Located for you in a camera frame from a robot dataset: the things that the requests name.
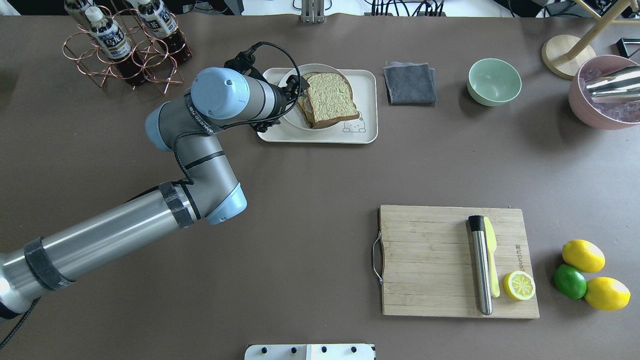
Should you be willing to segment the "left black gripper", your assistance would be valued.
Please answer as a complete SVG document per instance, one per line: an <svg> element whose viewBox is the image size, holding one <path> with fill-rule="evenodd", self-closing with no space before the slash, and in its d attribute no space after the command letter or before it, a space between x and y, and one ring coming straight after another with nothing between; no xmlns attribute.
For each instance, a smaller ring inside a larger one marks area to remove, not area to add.
<svg viewBox="0 0 640 360"><path fill-rule="evenodd" d="M280 118L291 111L292 104L297 101L306 90L310 87L304 76L295 76L295 82L287 82L283 88L278 88L274 84L267 83L269 89L266 89L265 100L269 100L272 95L273 104L265 104L264 109L268 111L267 115L258 115L250 126L258 133L267 132L268 128L281 123Z"/></svg>

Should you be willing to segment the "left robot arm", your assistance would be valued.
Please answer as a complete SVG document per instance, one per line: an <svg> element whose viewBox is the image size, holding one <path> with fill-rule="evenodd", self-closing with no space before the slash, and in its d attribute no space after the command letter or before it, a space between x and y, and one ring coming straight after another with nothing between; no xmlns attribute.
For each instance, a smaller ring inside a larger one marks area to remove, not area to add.
<svg viewBox="0 0 640 360"><path fill-rule="evenodd" d="M35 299L199 219L219 224L240 214L246 197L217 134L240 125L265 132L306 88L299 73L279 88L245 70L202 70L181 98L162 104L145 123L148 138L174 153L184 178L2 255L1 320L26 313Z"/></svg>

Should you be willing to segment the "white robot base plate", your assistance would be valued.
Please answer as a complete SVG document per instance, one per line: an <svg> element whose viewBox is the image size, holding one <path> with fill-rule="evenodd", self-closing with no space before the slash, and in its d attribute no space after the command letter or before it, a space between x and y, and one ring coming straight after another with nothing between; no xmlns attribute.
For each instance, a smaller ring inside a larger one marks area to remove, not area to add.
<svg viewBox="0 0 640 360"><path fill-rule="evenodd" d="M374 344L309 343L253 344L247 347L245 360L375 360Z"/></svg>

